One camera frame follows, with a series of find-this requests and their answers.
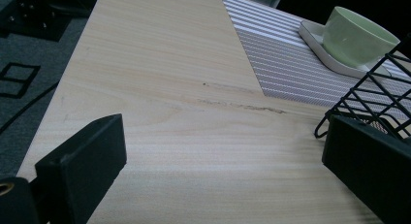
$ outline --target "black wire basket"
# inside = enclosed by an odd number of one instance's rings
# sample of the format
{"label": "black wire basket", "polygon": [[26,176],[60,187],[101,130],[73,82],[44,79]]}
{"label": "black wire basket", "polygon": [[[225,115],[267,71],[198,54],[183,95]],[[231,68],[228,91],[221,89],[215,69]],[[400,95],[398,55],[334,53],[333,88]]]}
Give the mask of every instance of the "black wire basket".
{"label": "black wire basket", "polygon": [[[395,54],[410,40],[411,33],[408,33],[405,39],[385,54],[345,96],[341,97],[340,101],[326,112],[315,129],[314,135],[317,139],[327,135],[328,131],[321,134],[319,131],[332,115],[355,118],[400,140],[411,139],[411,129],[408,128],[411,124],[409,111],[411,110],[411,73],[404,67],[411,63],[411,60]],[[391,61],[405,76],[387,76],[377,73],[376,70],[387,60]],[[403,89],[392,89],[387,86],[392,83]]]}

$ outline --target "black cable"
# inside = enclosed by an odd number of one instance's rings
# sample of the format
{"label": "black cable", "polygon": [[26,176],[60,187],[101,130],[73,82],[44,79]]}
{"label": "black cable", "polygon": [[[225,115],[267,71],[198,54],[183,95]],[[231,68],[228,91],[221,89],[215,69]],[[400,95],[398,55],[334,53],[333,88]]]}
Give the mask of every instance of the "black cable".
{"label": "black cable", "polygon": [[51,87],[49,87],[47,90],[45,90],[42,94],[38,95],[36,98],[34,98],[32,101],[30,101],[26,106],[24,106],[18,113],[16,113],[12,118],[9,119],[1,128],[0,128],[0,135],[3,134],[4,131],[9,128],[10,125],[15,122],[24,112],[26,112],[30,107],[32,107],[36,102],[38,102],[40,99],[42,99],[44,96],[46,96],[50,91],[55,89],[57,87],[58,82],[53,84]]}

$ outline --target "white saucer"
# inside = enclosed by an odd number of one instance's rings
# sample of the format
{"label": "white saucer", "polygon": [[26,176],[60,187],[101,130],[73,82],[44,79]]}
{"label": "white saucer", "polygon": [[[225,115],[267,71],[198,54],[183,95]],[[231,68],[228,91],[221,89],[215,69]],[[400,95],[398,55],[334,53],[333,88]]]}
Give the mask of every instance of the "white saucer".
{"label": "white saucer", "polygon": [[[303,20],[300,25],[299,34],[308,46],[314,51],[318,58],[326,65],[330,70],[337,72],[341,75],[362,79],[365,74],[372,68],[372,66],[362,66],[361,68],[348,67],[339,61],[335,60],[329,55],[323,48],[323,32],[324,25],[319,23],[309,22]],[[380,66],[376,73],[391,76],[390,72],[384,66]]]}

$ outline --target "striped mat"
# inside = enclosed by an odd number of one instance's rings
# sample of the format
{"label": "striped mat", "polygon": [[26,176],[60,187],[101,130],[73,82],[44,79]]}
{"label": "striped mat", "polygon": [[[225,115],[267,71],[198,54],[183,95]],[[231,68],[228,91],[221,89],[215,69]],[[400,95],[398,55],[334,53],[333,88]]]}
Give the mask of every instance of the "striped mat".
{"label": "striped mat", "polygon": [[[318,59],[299,35],[302,18],[249,0],[223,3],[266,96],[332,107],[358,82],[331,71]],[[393,76],[405,77],[391,62],[384,66]],[[393,80],[382,83],[395,94],[410,88]]]}

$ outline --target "light wood surface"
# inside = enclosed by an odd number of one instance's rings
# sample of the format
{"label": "light wood surface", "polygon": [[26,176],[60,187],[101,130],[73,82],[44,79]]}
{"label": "light wood surface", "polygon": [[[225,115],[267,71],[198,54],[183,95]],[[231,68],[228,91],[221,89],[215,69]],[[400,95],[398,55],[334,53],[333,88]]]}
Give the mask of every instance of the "light wood surface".
{"label": "light wood surface", "polygon": [[122,113],[89,223],[375,223],[321,162],[325,108],[265,97],[221,0],[99,0],[18,173]]}

